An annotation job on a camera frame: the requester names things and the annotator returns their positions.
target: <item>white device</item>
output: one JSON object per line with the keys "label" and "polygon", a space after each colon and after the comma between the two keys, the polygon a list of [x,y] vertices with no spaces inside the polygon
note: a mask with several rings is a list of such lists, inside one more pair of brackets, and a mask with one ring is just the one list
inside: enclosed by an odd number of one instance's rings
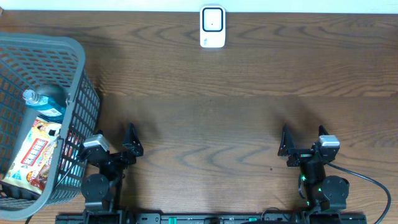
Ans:
{"label": "white device", "polygon": [[109,142],[102,134],[96,134],[86,139],[83,143],[84,147],[101,146],[105,152],[109,150]]}
{"label": "white device", "polygon": [[225,44],[225,9],[221,6],[203,6],[200,9],[200,45],[223,47]]}

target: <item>wood grain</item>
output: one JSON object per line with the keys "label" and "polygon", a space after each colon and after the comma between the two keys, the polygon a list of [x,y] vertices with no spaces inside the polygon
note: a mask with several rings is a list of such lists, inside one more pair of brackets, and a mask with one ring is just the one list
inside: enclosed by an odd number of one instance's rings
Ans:
{"label": "wood grain", "polygon": [[[384,223],[397,223],[398,16],[228,14],[222,49],[200,47],[198,19],[5,11],[0,31],[82,43],[103,97],[98,127],[117,151],[133,122],[144,145],[126,171],[123,205],[165,213],[293,209],[305,201],[296,189],[299,170],[276,155],[282,125],[308,147],[324,124],[341,141],[335,164],[386,185],[393,202]],[[386,204],[381,189],[326,172],[349,180],[347,211],[365,213],[369,223],[378,218]],[[83,208],[79,196],[43,208],[31,222],[53,223]]]}

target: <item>gray plastic basket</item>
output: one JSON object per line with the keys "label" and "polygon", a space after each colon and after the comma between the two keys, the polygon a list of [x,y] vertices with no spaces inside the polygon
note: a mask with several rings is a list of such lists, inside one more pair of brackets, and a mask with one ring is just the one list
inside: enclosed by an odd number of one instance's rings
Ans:
{"label": "gray plastic basket", "polygon": [[63,203],[80,192],[85,163],[79,162],[57,188],[79,153],[78,145],[94,132],[100,101],[84,71],[83,47],[67,37],[0,32],[0,172],[5,174],[21,148],[37,112],[27,109],[22,92],[60,86],[68,94],[60,139],[49,177],[37,200],[2,196],[0,218],[27,218],[44,205]]}

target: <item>printed label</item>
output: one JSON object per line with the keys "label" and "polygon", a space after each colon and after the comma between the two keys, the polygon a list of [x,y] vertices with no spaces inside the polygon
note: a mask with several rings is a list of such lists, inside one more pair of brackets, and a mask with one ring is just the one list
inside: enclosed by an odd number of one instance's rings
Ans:
{"label": "printed label", "polygon": [[40,157],[40,161],[38,162],[37,166],[41,167],[43,161],[46,161],[46,163],[49,161],[49,157],[52,156],[53,150],[57,146],[57,140],[52,141],[49,146],[47,147],[47,150],[43,152],[43,155]]}
{"label": "printed label", "polygon": [[32,183],[32,180],[34,180],[37,177],[37,174],[39,174],[39,172],[37,172],[37,170],[33,170],[30,171],[27,175],[26,175],[26,180],[29,183]]}
{"label": "printed label", "polygon": [[37,124],[39,124],[40,123],[40,120],[35,120],[35,122],[33,122],[33,125],[32,125],[32,127],[34,127],[34,126],[36,126]]}
{"label": "printed label", "polygon": [[25,155],[25,157],[22,159],[21,163],[28,166],[32,166],[35,163],[38,156],[40,155],[40,153],[42,152],[42,150],[44,149],[44,147],[47,145],[47,143],[48,141],[46,140],[36,139],[33,142],[32,147]]}
{"label": "printed label", "polygon": [[21,171],[19,170],[14,175],[12,175],[12,178],[17,179],[17,180],[21,180]]}
{"label": "printed label", "polygon": [[49,110],[38,111],[45,116],[60,116],[62,115],[61,112],[57,111],[56,109],[52,108]]}

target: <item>black wire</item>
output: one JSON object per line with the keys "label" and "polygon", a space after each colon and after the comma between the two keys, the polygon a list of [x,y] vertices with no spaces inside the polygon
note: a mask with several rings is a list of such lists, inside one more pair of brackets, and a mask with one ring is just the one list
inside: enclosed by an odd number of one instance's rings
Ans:
{"label": "black wire", "polygon": [[76,160],[75,160],[75,161],[73,162],[73,164],[69,167],[69,169],[67,170],[67,172],[63,175],[63,177],[60,179],[60,181],[58,181],[58,183],[55,185],[54,188],[57,188],[57,187],[62,183],[62,181],[65,180],[65,178],[67,178],[67,175],[69,174],[69,172],[72,170],[72,168],[73,168],[74,166],[77,165],[78,162],[81,162],[81,161],[80,161],[80,156],[78,156],[78,157],[76,158]]}
{"label": "black wire", "polygon": [[381,189],[383,189],[386,192],[386,194],[387,194],[387,205],[386,205],[386,208],[384,209],[384,211],[381,214],[381,216],[379,217],[379,219],[377,219],[376,222],[374,223],[374,224],[379,224],[381,222],[381,220],[383,220],[383,218],[387,215],[387,212],[388,212],[388,210],[390,209],[390,206],[391,206],[391,194],[390,194],[390,191],[388,191],[387,187],[385,187],[384,185],[380,184],[379,182],[373,180],[370,177],[366,177],[365,175],[359,174],[357,172],[354,172],[354,171],[351,171],[351,170],[336,166],[336,165],[331,164],[330,162],[326,161],[325,159],[324,159],[324,162],[326,164],[328,164],[329,166],[335,168],[335,169],[341,170],[343,172],[346,172],[346,173],[355,175],[357,177],[360,177],[362,179],[365,179],[367,181],[370,181],[370,182],[376,184],[377,186],[381,187]]}
{"label": "black wire", "polygon": [[[277,207],[269,207],[269,208],[265,209],[264,212],[261,214],[261,221],[263,221],[263,220],[265,219],[264,215],[265,215],[269,210],[271,210],[271,209],[280,211],[280,209],[277,208]],[[285,218],[288,222],[290,221],[290,219],[287,218],[285,214],[283,214],[283,213],[281,213],[281,214],[284,216],[284,218]]]}
{"label": "black wire", "polygon": [[33,215],[29,216],[29,217],[26,219],[25,224],[28,224],[28,223],[30,222],[30,220],[32,219],[32,217],[33,217]]}

